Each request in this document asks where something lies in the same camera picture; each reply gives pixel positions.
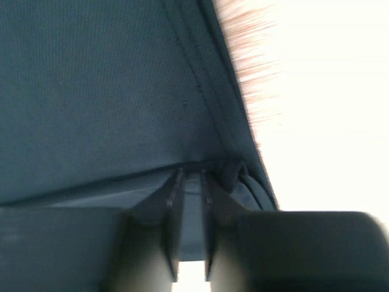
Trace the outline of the black t shirt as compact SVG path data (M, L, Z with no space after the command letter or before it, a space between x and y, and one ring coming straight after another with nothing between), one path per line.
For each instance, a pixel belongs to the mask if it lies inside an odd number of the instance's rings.
M182 164L277 207L211 1L1 2L1 203Z

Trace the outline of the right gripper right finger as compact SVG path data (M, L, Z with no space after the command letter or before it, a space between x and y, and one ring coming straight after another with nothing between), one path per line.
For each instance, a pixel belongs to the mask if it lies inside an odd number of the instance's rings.
M237 203L206 171L201 175L205 271L211 282L249 282L245 219L250 211Z

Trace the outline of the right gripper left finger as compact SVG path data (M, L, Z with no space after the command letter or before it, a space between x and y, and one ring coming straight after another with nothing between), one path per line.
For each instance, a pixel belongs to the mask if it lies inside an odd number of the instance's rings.
M184 171L131 210L127 239L130 282L175 282L179 261Z

